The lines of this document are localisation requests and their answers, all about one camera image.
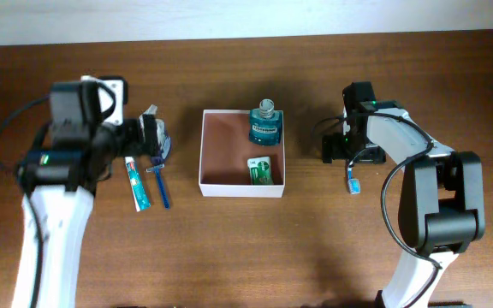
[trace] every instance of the green package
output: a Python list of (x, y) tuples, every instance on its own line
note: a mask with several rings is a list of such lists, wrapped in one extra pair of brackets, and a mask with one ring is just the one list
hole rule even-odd
[(247, 161), (250, 169), (250, 182), (253, 185), (273, 185), (271, 179), (271, 160), (269, 157), (251, 158)]

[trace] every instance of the brown tabletop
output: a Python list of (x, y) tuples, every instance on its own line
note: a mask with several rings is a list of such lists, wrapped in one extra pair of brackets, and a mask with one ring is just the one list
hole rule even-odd
[[(372, 301), (401, 254), (379, 209), (394, 164), (357, 165), (362, 193), (351, 196), (343, 162), (322, 164), (310, 140), (314, 122), (341, 113), (342, 89), (356, 80), (400, 101), (445, 145), (480, 155), (486, 234), (444, 273), (432, 300), (493, 307), (493, 31), (0, 47), (0, 122), (52, 82), (82, 74), (126, 77), (128, 117), (159, 107), (173, 138), (163, 170), (172, 209), (148, 175), (153, 206), (137, 213), (124, 162), (114, 161), (83, 239), (78, 307)], [(283, 197), (203, 198), (202, 111), (248, 110), (263, 98), (284, 110)], [(1, 140), (3, 160), (23, 155), (49, 118), (41, 106), (14, 121)], [(401, 175), (388, 196), (395, 226), (400, 189)], [(0, 172), (0, 307), (13, 297), (22, 229), (21, 195)]]

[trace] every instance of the white box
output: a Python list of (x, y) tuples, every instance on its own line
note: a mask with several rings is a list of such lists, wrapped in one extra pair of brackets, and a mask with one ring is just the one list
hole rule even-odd
[[(199, 187), (205, 197), (280, 198), (285, 185), (284, 121), (281, 143), (248, 140), (248, 110), (205, 110), (199, 158)], [(251, 185), (247, 160), (270, 157), (275, 185)]]

